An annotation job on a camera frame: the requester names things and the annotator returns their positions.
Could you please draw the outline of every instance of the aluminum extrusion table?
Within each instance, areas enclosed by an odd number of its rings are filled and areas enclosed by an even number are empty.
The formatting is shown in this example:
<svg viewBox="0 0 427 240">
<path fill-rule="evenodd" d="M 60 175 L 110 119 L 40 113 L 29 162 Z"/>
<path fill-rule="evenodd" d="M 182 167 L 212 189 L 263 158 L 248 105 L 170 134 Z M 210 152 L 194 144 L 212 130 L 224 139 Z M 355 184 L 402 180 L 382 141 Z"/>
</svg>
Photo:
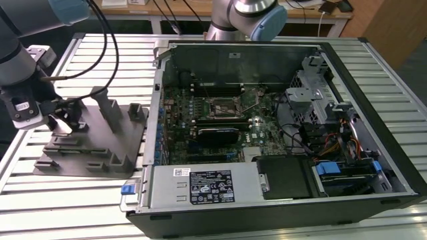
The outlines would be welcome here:
<svg viewBox="0 0 427 240">
<path fill-rule="evenodd" d="M 158 40 L 202 40 L 202 36 L 119 34 L 120 67 L 108 95 L 120 104 L 150 106 L 155 76 L 154 44 Z M 330 42 L 403 150 L 427 179 L 427 108 L 368 43 L 356 38 L 280 37 L 276 41 Z M 95 62 L 103 48 L 100 34 L 73 38 L 55 75 L 72 75 Z M 79 79 L 59 81 L 64 97 L 87 94 L 104 85 L 114 67 L 114 44 L 95 70 Z M 338 90 L 346 99 L 344 90 Z M 85 104 L 95 104 L 92 99 Z M 126 180 L 32 175 L 33 164 L 51 139 L 45 127 L 20 130 L 0 162 L 0 240 L 3 239 L 139 239 L 144 234 L 120 212 L 120 188 Z M 144 143 L 134 178 L 140 176 Z M 136 199 L 127 198 L 127 204 Z M 427 205 L 386 211 L 359 223 L 204 236 L 194 239 L 426 239 Z"/>
</svg>

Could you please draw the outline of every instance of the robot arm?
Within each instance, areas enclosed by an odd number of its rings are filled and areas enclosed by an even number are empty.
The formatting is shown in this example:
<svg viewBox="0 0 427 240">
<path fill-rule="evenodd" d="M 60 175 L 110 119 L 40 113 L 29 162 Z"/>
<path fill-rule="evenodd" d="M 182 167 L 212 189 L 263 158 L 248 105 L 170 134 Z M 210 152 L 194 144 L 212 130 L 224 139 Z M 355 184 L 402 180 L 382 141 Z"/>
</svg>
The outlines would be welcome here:
<svg viewBox="0 0 427 240">
<path fill-rule="evenodd" d="M 207 40 L 271 41 L 282 31 L 288 18 L 278 0 L 215 0 L 212 23 Z"/>
<path fill-rule="evenodd" d="M 63 101 L 19 38 L 71 26 L 90 17 L 88 0 L 0 0 L 0 99 L 17 129 L 51 129 L 61 119 L 71 128 L 80 118 L 77 103 L 57 111 Z M 287 20 L 278 0 L 215 0 L 208 40 L 271 41 Z"/>
<path fill-rule="evenodd" d="M 90 17 L 85 0 L 0 0 L 0 98 L 17 129 L 49 123 L 40 103 L 61 97 L 19 38 Z"/>
</svg>

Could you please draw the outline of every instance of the warning label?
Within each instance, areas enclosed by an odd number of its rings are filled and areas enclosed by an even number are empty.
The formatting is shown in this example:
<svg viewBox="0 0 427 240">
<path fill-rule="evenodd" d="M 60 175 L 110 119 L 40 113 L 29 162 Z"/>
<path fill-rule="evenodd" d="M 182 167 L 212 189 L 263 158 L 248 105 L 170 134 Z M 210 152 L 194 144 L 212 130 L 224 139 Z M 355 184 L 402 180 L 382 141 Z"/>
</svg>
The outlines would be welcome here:
<svg viewBox="0 0 427 240">
<path fill-rule="evenodd" d="M 194 205 L 234 203 L 232 171 L 190 172 L 190 195 Z"/>
</svg>

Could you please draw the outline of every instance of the motherboard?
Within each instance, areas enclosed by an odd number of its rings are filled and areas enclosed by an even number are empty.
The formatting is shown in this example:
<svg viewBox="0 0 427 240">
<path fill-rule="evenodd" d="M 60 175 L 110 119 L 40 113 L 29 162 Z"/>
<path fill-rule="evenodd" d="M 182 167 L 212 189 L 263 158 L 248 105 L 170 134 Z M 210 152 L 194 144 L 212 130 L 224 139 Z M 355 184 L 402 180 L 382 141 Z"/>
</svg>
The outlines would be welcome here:
<svg viewBox="0 0 427 240">
<path fill-rule="evenodd" d="M 274 116 L 278 93 L 239 90 L 238 96 L 212 96 L 207 88 L 164 88 L 170 165 L 244 162 L 244 149 L 287 154 Z"/>
</svg>

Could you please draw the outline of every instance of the sticker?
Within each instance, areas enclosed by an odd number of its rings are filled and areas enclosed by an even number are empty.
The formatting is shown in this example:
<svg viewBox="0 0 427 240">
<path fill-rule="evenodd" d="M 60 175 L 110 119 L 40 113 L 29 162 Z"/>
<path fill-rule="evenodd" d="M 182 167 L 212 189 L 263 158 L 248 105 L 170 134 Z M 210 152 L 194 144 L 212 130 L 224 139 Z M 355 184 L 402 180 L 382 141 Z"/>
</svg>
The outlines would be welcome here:
<svg viewBox="0 0 427 240">
<path fill-rule="evenodd" d="M 128 11 L 130 14 L 148 14 L 148 11 Z"/>
<path fill-rule="evenodd" d="M 16 109 L 16 111 L 23 111 L 23 110 L 29 109 L 29 103 L 28 102 L 23 102 L 20 104 L 16 104 L 15 105 L 15 109 Z"/>
<path fill-rule="evenodd" d="M 174 177 L 190 176 L 191 168 L 174 168 Z"/>
<path fill-rule="evenodd" d="M 336 18 L 340 18 L 340 19 L 350 19 L 352 16 L 350 15 L 335 15 Z"/>
<path fill-rule="evenodd" d="M 191 204 L 222 204 L 235 202 L 232 171 L 190 172 Z"/>
<path fill-rule="evenodd" d="M 239 52 L 232 52 L 228 54 L 230 59 L 239 59 L 240 58 L 240 53 Z"/>
</svg>

